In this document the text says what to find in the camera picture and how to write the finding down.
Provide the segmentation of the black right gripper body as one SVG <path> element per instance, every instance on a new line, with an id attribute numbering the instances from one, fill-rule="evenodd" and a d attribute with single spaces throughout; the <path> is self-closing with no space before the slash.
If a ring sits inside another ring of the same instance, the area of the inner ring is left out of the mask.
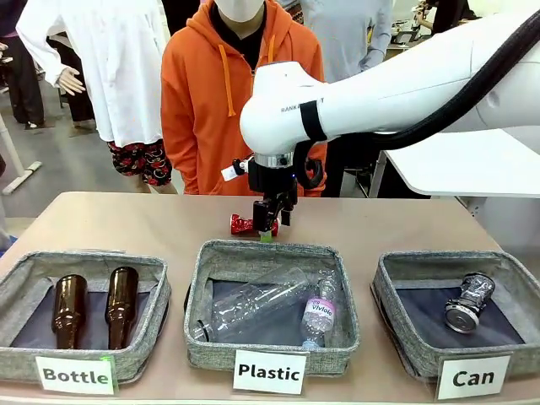
<path id="1" fill-rule="evenodd" d="M 252 191 L 261 193 L 271 208 L 292 208 L 297 202 L 297 180 L 293 167 L 268 168 L 254 159 L 248 163 L 248 183 Z"/>

